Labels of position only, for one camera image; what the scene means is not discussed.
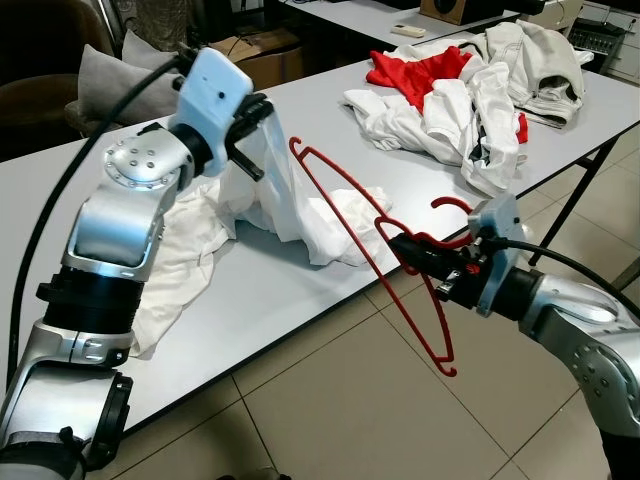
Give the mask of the white drawer unit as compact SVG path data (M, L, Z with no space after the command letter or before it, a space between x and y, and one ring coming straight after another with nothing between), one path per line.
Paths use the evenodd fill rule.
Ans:
M584 0L579 19L598 20L625 29L626 36L603 76L639 84L640 6L639 0Z

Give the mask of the brown chair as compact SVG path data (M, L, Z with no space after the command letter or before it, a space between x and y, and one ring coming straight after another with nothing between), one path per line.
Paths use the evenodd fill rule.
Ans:
M72 138L65 105L78 99L77 74L50 74L0 84L0 138Z

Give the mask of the plain white t-shirt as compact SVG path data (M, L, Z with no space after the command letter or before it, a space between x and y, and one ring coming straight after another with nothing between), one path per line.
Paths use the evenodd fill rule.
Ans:
M262 161L265 177L260 182L252 182L238 166L228 166L218 179L221 212L227 218L225 223L233 225L234 236L236 221L244 220L253 227L275 234L284 243L302 242L312 265L343 262L358 268L366 264L342 224L325 204L319 189L288 150L288 138L278 115L271 114L236 146L265 148L268 159ZM371 255L375 259L384 255L387 247L372 224L375 210L365 204L356 189L329 189L328 193Z

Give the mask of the plain red garment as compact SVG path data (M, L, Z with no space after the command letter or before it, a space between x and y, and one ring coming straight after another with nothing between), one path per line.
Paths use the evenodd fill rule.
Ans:
M445 45L431 49L402 47L393 52L370 52L372 68L365 81L374 86L390 88L394 95L404 96L416 108L422 106L422 96L433 91L433 83L438 79L462 79L468 81L477 70L497 63L489 63L481 58L479 51L470 45L460 47ZM520 119L518 140L521 147L529 141L529 122L525 114L517 111Z

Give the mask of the small white table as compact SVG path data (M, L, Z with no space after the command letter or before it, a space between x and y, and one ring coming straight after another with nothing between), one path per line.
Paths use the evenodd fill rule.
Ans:
M342 0L329 3L328 0L279 0L284 8L292 9L333 23L340 28L349 29L372 40L392 47L422 44L436 38L461 38L471 29L484 29L492 24L520 18L517 12L503 12L494 17L454 26L426 15L415 9L397 9L394 6L378 3L376 0ZM393 33L394 26L419 27L424 31L422 37L408 37Z

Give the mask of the red clothes hanger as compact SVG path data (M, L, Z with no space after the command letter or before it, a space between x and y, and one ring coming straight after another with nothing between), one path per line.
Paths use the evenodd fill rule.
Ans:
M401 232L406 233L408 237L410 237L410 242L416 243L416 241L425 241L431 247L440 247L444 248L444 250L460 250L463 246L466 246L467 243L470 243L474 236L468 233L466 236L461 236L457 239L448 239L448 241L442 241L442 239L436 239L430 234L425 232L413 232L410 228L407 228L406 224L403 224L402 221L392 218L392 216L388 215L387 210L384 209L383 206L380 205L380 202L376 201L374 197L372 197L369 189L366 189L364 186L361 186L358 183L358 180L353 177L353 175L349 174L343 166L339 166L337 163L334 163L333 160L330 160L328 156L323 154L323 152L317 151L316 148L311 146L303 145L303 142L300 137L292 136L288 138L288 150L291 151L291 155L294 157L294 160L297 161L298 165L301 166L303 173L307 175L307 178L311 180L311 183L319 189L321 197L326 205L328 205L329 209L332 210L335 219L342 224L344 230L346 230L347 236L352 239L353 244L357 248L360 255L364 257L366 264L370 266L372 271L374 271L376 278L378 278L378 283L381 287L384 288L384 291L388 293L390 300L392 300L393 305L397 307L399 311L399 315L403 317L404 324L410 328L417 342L420 343L420 346L425 349L425 352L428 353L431 362L433 362L436 371L440 372L440 374L447 376L447 378L453 378L453 376L457 375L457 369L453 366L453 362L456 361L456 356L454 356L454 348L452 344L452 335L451 328L449 328L447 315L445 315L444 308L442 307L442 301L439 300L438 297L435 296L434 293L430 294L431 303L435 308L436 312L436 320L438 320L438 325L440 328L440 332L443 334L444 340L444 352L442 355L439 355L438 352L435 352L433 347L430 346L428 339L425 338L425 335L422 334L419 329L419 325L417 325L416 321L413 320L410 311L404 307L401 297L398 296L396 292L396 288L393 287L392 284L389 283L387 279L387 274L384 273L376 264L374 256L371 255L369 248L367 248L364 242L361 241L360 236L356 233L355 228L352 227L351 223L349 223L348 219L337 207L333 197L329 195L328 192L325 191L324 187L321 186L319 179L316 178L314 172L310 166L307 165L306 159L307 157L316 157L320 161L323 161L325 165L328 165L330 169L333 170L334 173L337 173L339 177L342 177L353 189L356 189L358 195L361 198L364 198L365 204L372 207L375 210L376 216L372 219L372 224L374 224L374 230L379 234L381 238L381 242L384 243L384 246L390 246L390 237L387 233L384 232L381 227L385 224L392 225L392 227L396 227Z

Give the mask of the open brown cardboard box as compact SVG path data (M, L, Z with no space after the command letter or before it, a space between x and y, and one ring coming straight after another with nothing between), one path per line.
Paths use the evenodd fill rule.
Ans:
M256 90L305 77L305 45L285 28L224 38L210 47L227 55Z

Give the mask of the cream white garment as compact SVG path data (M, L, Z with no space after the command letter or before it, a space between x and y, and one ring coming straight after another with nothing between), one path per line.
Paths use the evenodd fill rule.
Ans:
M183 311L209 287L216 252L234 238L221 212L216 180L178 197L164 216L164 233L134 316L131 356L147 358Z

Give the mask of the black plastic crate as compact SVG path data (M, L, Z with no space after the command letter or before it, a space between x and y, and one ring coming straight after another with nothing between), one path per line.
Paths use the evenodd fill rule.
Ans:
M603 74L617 54L621 44L622 33L616 27L595 20L577 20L570 33L568 41L576 49L585 50L593 54L593 59L585 64L590 72Z

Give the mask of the grey white pillow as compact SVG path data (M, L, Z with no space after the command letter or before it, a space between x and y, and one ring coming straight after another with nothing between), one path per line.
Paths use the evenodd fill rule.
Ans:
M123 58L114 58L95 47L83 46L77 78L79 110L87 120L101 120L134 84L175 58L174 52L155 49L136 33L125 32ZM172 115L178 91L172 87L177 70L156 79L137 99L116 116L116 123L131 125Z

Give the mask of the wooden speaker box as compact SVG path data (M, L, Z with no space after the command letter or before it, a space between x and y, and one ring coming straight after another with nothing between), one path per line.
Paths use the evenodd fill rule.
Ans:
M504 12L525 13L526 0L420 0L419 14L445 23L462 24L499 17Z

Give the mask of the long white table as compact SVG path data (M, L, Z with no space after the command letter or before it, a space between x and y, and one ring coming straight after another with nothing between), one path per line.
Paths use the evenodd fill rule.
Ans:
M284 136L316 148L362 186L384 189L393 218L407 227L453 236L465 227L466 216L453 207L431 209L430 202L452 196L475 205L480 193L457 169L411 152L381 151L361 136L342 95L364 87L369 70L370 64L360 61L269 88ZM584 105L567 127L530 124L525 164L513 184L518 195L639 122L639 88L590 72L584 82ZM78 150L78 142L64 143L0 163L0 379L20 259L51 188ZM134 381L125 430L136 433L329 308L357 296L374 279L374 271L365 266L312 265L302 244L283 243L265 230L239 224L236 239L218 252L209 288L179 316L154 355L122 366Z

